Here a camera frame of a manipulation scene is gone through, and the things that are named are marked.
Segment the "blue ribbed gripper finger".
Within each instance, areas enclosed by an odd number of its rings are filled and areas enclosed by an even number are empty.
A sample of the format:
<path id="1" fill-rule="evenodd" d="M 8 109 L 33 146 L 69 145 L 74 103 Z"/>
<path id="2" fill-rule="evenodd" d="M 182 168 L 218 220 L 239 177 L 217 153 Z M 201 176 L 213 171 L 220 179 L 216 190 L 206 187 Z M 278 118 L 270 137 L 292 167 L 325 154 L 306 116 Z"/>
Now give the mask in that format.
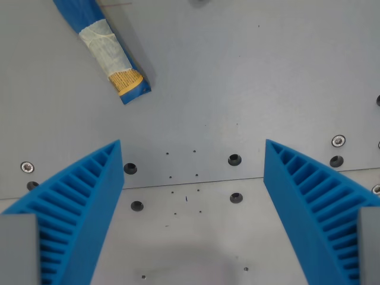
<path id="1" fill-rule="evenodd" d="M 40 284 L 90 284 L 124 185 L 116 140 L 36 186 L 3 214 L 33 214 Z"/>
<path id="2" fill-rule="evenodd" d="M 272 140 L 264 184 L 309 284 L 360 284 L 357 220 L 379 197 L 332 168 Z"/>

